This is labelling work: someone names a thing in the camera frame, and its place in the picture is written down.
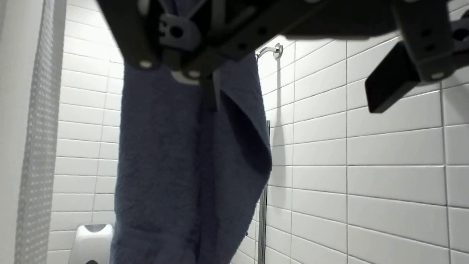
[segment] towel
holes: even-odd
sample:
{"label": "towel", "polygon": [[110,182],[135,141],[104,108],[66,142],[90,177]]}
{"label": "towel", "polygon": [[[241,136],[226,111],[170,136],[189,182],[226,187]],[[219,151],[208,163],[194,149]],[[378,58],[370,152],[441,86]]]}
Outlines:
{"label": "towel", "polygon": [[[186,13],[197,1],[166,0]],[[113,264],[229,264],[268,180],[254,54],[217,72],[220,108],[170,69],[126,64]]]}

